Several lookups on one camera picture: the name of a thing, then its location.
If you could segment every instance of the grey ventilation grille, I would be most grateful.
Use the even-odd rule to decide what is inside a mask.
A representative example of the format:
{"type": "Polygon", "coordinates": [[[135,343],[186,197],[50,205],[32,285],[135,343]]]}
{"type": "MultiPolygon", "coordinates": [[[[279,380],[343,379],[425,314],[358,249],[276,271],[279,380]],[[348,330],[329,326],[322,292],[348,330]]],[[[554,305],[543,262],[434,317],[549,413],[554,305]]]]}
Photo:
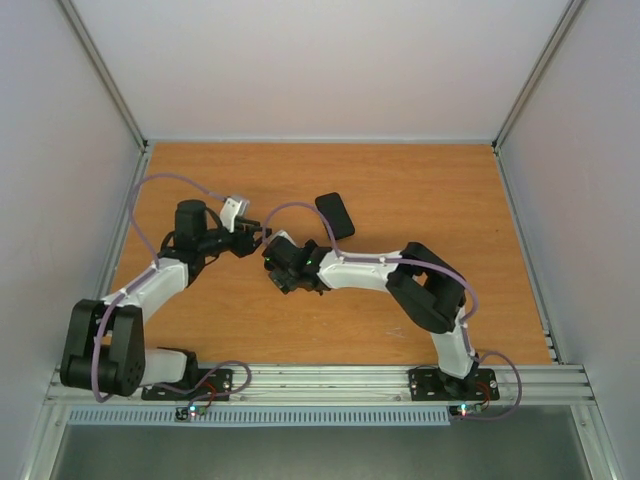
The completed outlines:
{"type": "Polygon", "coordinates": [[[69,425],[203,427],[449,425],[446,407],[245,407],[214,405],[204,416],[180,422],[170,406],[78,406],[69,425]]]}

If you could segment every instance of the robotic arm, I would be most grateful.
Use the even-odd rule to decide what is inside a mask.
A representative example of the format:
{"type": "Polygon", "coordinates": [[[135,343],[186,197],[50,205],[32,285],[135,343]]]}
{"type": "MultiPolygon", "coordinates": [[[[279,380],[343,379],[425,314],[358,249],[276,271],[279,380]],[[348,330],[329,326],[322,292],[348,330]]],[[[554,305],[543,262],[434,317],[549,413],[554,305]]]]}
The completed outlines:
{"type": "Polygon", "coordinates": [[[145,349],[143,326],[171,297],[196,280],[208,265],[207,258],[215,260],[226,251],[237,257],[256,251],[262,227],[243,217],[248,207],[248,200],[231,196],[218,216],[200,200],[180,202],[175,230],[162,242],[157,262],[121,290],[100,300],[81,300],[74,306],[61,362],[61,382],[91,389],[94,339],[105,312],[111,309],[106,319],[111,341],[100,346],[97,368],[100,391],[129,396],[141,385],[158,382],[192,386],[195,378],[186,377],[197,375],[195,354],[145,349]],[[207,214],[215,228],[208,228],[207,214]]]}
{"type": "Polygon", "coordinates": [[[390,293],[409,318],[431,334],[444,388],[453,396],[473,388],[478,364],[461,324],[464,287],[440,272],[400,263],[401,259],[416,260],[455,272],[424,245],[411,242],[403,250],[389,253],[338,256],[313,240],[298,247],[285,232],[278,232],[263,256],[269,278],[284,294],[298,288],[323,294],[346,287],[390,293]],[[422,274],[427,277],[420,284],[416,278],[422,274]]]}
{"type": "MultiPolygon", "coordinates": [[[[221,253],[231,251],[244,257],[257,250],[262,226],[243,217],[248,206],[249,201],[242,197],[228,197],[218,216],[202,201],[180,202],[175,230],[162,242],[157,261],[123,289],[100,300],[81,300],[74,306],[61,362],[61,382],[90,390],[95,377],[101,392],[121,396],[160,382],[192,388],[200,378],[195,354],[145,349],[143,326],[221,253]],[[208,227],[207,214],[215,228],[208,227]],[[104,331],[111,333],[110,343],[96,347],[96,339],[102,339],[104,331]],[[96,352],[97,369],[92,361],[96,352]]],[[[265,234],[271,236],[270,229],[265,234]]],[[[427,262],[455,272],[424,245],[411,242],[403,250],[384,254],[342,254],[313,240],[298,247],[285,232],[278,232],[263,256],[269,278],[285,294],[301,288],[322,295],[347,287],[390,293],[409,318],[431,334],[438,352],[439,380],[434,388],[454,398],[474,390],[478,363],[462,323],[464,287],[436,270],[402,263],[427,262]],[[426,280],[418,283],[423,274],[426,280]]]]}

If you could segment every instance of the red wire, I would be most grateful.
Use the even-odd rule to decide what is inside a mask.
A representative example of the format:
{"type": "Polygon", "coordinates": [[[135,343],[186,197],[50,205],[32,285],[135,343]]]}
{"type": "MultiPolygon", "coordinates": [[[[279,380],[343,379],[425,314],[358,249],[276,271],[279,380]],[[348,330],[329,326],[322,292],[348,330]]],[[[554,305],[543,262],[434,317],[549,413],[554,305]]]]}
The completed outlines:
{"type": "Polygon", "coordinates": [[[482,390],[482,393],[484,393],[484,402],[482,402],[482,405],[484,405],[483,410],[486,410],[491,403],[491,390],[489,390],[489,386],[484,382],[477,382],[476,385],[482,390]]]}
{"type": "Polygon", "coordinates": [[[211,396],[209,397],[209,403],[207,403],[207,405],[204,407],[205,409],[209,408],[211,406],[211,403],[213,402],[213,399],[216,398],[216,389],[213,388],[213,385],[211,385],[209,382],[205,382],[203,385],[205,385],[206,387],[208,387],[211,390],[211,396]]]}

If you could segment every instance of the orange wooden board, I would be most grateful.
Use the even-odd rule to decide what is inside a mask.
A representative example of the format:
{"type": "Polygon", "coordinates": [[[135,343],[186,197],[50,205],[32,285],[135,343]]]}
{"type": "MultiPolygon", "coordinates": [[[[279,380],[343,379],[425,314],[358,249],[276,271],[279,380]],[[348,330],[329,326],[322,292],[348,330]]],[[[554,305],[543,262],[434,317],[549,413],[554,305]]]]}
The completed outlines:
{"type": "MultiPolygon", "coordinates": [[[[263,221],[288,201],[313,203],[341,194],[356,235],[352,252],[387,252],[425,244],[478,291],[470,321],[473,345],[499,350],[520,364],[550,362],[511,216],[488,146],[329,144],[158,144],[148,173],[186,175],[212,190],[251,200],[248,218],[263,221]]],[[[180,200],[221,204],[176,180],[147,183],[136,218],[159,248],[173,230],[180,200]]],[[[299,244],[328,239],[310,211],[290,209],[271,225],[299,244]]],[[[129,232],[114,288],[150,263],[129,232]]],[[[145,326],[150,346],[194,350],[202,361],[415,364],[436,362],[429,334],[390,295],[343,289],[320,297],[273,286],[256,252],[227,253],[145,326]]]]}

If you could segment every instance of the white wall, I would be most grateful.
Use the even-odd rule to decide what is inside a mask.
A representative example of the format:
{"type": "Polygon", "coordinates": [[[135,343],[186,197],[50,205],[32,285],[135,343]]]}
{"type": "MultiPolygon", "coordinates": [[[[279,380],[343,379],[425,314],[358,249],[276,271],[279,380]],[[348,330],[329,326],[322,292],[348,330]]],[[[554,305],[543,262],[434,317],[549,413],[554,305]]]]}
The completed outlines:
{"type": "Polygon", "coordinates": [[[640,477],[640,3],[591,0],[503,149],[550,315],[640,477]]]}
{"type": "Polygon", "coordinates": [[[17,478],[135,144],[53,0],[0,9],[0,478],[17,478]]]}
{"type": "Polygon", "coordinates": [[[567,0],[75,0],[152,139],[493,140],[567,0]]]}

